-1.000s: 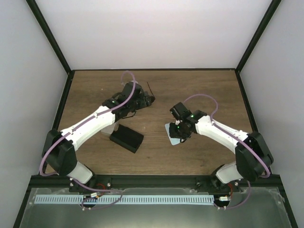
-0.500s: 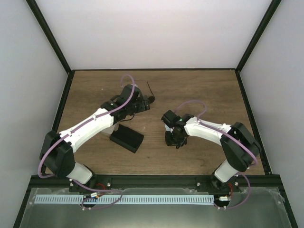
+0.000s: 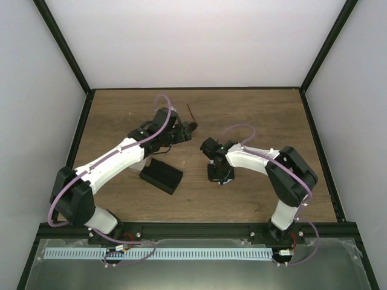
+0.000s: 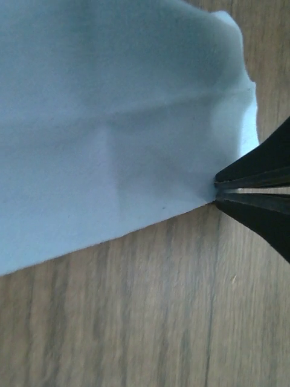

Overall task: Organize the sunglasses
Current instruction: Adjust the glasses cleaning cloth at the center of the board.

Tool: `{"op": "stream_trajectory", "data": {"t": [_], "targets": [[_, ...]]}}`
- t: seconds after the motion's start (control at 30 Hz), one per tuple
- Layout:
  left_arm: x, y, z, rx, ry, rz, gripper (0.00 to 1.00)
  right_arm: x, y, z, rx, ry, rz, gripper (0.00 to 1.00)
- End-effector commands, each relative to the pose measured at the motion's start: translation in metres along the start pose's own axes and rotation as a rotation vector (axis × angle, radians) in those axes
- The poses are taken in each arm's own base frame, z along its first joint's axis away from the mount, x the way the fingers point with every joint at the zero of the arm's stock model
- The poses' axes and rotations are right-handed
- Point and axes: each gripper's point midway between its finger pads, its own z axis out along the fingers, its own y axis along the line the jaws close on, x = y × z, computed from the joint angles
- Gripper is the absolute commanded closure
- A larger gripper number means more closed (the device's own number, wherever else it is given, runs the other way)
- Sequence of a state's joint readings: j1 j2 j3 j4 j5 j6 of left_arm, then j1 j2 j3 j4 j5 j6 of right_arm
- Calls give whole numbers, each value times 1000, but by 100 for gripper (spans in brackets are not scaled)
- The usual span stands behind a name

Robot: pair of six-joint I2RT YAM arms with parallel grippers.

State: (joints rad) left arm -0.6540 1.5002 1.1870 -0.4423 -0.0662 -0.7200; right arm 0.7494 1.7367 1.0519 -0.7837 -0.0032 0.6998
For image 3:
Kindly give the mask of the grey glasses case green lining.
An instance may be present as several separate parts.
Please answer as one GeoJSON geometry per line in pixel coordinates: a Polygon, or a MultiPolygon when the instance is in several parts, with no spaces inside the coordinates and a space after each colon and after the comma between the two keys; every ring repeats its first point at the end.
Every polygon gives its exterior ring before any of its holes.
{"type": "Polygon", "coordinates": [[[138,176],[140,172],[151,163],[151,157],[147,157],[127,168],[130,176],[138,176]]]}

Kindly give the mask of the round black sunglasses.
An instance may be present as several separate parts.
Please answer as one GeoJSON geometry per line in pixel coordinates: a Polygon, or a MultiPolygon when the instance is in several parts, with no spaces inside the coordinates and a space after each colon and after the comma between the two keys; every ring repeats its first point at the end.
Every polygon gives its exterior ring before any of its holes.
{"type": "Polygon", "coordinates": [[[192,119],[192,121],[189,123],[189,127],[190,127],[191,131],[194,132],[198,127],[198,123],[197,123],[197,121],[192,113],[192,110],[191,110],[189,104],[187,104],[187,108],[188,108],[188,111],[189,111],[191,119],[192,119]]]}

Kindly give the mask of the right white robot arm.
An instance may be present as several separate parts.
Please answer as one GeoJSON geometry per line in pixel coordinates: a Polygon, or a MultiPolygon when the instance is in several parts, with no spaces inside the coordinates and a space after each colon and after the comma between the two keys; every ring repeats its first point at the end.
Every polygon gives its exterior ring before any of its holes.
{"type": "Polygon", "coordinates": [[[268,235],[275,243],[285,242],[300,208],[308,205],[318,183],[317,175],[297,150],[290,146],[263,150],[235,141],[220,144],[208,138],[200,151],[210,160],[207,175],[211,182],[223,185],[234,180],[236,168],[249,169],[269,178],[278,203],[268,222],[268,235]]]}

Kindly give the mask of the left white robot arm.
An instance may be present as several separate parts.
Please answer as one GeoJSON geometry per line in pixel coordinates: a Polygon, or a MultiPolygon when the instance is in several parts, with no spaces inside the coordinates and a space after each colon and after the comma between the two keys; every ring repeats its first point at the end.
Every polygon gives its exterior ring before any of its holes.
{"type": "Polygon", "coordinates": [[[181,121],[169,108],[160,108],[154,119],[131,131],[115,148],[84,166],[61,168],[50,197],[48,219],[55,226],[56,211],[65,221],[62,225],[86,226],[100,232],[111,244],[123,238],[123,228],[116,215],[96,206],[94,195],[113,177],[127,168],[140,166],[140,178],[160,190],[173,194],[182,180],[183,172],[153,159],[165,147],[190,141],[196,122],[181,121]]]}

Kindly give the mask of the black geometric glasses case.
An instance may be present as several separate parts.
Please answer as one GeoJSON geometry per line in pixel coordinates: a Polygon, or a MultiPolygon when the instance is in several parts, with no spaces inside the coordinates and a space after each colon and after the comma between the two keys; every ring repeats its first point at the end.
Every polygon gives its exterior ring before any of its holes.
{"type": "Polygon", "coordinates": [[[162,161],[151,159],[150,165],[140,172],[140,178],[154,187],[173,195],[183,177],[183,172],[162,161]]]}

